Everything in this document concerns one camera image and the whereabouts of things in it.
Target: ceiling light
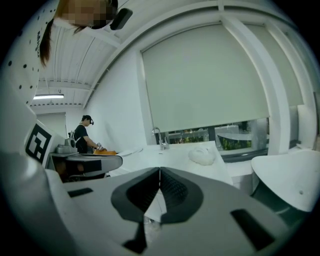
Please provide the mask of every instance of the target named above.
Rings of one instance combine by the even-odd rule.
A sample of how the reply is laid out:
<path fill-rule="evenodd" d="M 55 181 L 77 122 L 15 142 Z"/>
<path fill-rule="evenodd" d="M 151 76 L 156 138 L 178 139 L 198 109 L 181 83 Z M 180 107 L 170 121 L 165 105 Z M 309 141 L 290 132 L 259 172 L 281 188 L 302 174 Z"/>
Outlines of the ceiling light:
<path fill-rule="evenodd" d="M 63 99 L 63 94 L 39 94 L 34 96 L 34 100 L 44 100 L 44 99 Z"/>

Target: white wall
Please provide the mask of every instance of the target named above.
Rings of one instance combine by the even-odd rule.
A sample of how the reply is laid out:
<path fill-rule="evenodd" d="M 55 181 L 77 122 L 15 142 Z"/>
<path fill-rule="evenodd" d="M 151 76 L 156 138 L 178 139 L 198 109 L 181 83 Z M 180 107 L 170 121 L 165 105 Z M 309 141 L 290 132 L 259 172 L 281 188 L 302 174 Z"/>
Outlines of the white wall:
<path fill-rule="evenodd" d="M 94 120 L 94 125 L 87 128 L 89 137 L 108 150 L 121 152 L 147 145 L 137 61 L 132 50 L 122 54 L 103 77 L 84 110 Z"/>
<path fill-rule="evenodd" d="M 34 106 L 31 107 L 36 115 L 40 114 L 52 114 L 52 113 L 65 113 L 66 133 L 71 130 L 75 130 L 78 124 L 81 122 L 84 110 L 82 107 L 58 107 L 58 106 Z"/>

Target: orange object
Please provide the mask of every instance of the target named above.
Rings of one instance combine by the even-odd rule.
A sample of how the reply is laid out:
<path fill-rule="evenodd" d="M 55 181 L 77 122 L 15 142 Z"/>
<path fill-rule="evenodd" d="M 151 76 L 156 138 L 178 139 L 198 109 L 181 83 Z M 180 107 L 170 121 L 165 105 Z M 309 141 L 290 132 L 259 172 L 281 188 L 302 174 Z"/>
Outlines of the orange object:
<path fill-rule="evenodd" d="M 104 150 L 94 150 L 93 152 L 94 155 L 110 155 L 110 156 L 115 156 L 117 154 L 116 151 L 108 151 L 106 149 Z"/>

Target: white cloth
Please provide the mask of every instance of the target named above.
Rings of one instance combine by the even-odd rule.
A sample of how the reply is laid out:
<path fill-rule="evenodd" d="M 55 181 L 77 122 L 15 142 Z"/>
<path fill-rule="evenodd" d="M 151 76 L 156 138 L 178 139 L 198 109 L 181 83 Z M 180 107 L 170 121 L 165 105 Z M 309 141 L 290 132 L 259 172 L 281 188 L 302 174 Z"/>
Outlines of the white cloth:
<path fill-rule="evenodd" d="M 213 148 L 196 147 L 188 154 L 189 159 L 202 166 L 210 166 L 214 163 L 216 155 Z"/>
<path fill-rule="evenodd" d="M 1 86 L 14 88 L 30 105 L 38 87 L 40 43 L 48 22 L 55 15 L 59 0 L 47 1 L 28 21 L 14 40 L 0 68 Z"/>

